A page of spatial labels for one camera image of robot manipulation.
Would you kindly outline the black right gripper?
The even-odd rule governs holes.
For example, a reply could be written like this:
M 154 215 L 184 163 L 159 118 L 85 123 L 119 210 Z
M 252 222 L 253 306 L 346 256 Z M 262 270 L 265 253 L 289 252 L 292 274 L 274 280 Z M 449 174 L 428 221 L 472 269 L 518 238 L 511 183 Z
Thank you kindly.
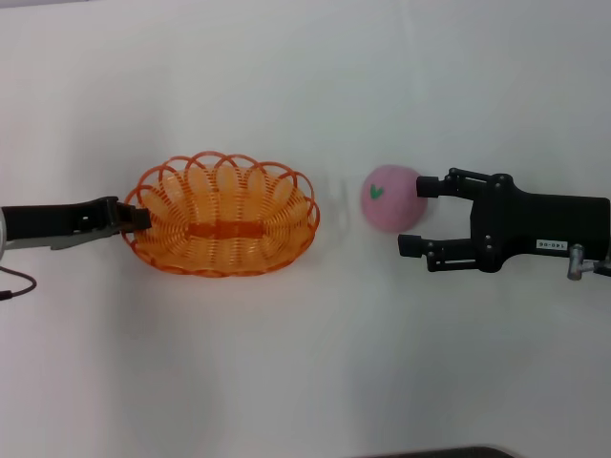
M 603 261 L 609 253 L 608 198 L 529 193 L 510 176 L 456 168 L 443 177 L 418 177 L 416 194 L 473 201 L 471 239 L 397 237 L 400 256 L 424 257 L 429 272 L 479 269 L 495 273 L 518 255 L 569 258 L 576 245 L 585 260 Z

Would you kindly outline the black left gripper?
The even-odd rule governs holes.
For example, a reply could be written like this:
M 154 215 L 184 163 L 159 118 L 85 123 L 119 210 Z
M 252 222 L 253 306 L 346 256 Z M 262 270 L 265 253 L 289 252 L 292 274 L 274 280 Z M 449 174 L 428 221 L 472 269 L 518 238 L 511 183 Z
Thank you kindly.
M 152 227 L 149 211 L 117 197 L 30 206 L 3 206 L 9 244 L 82 244 Z

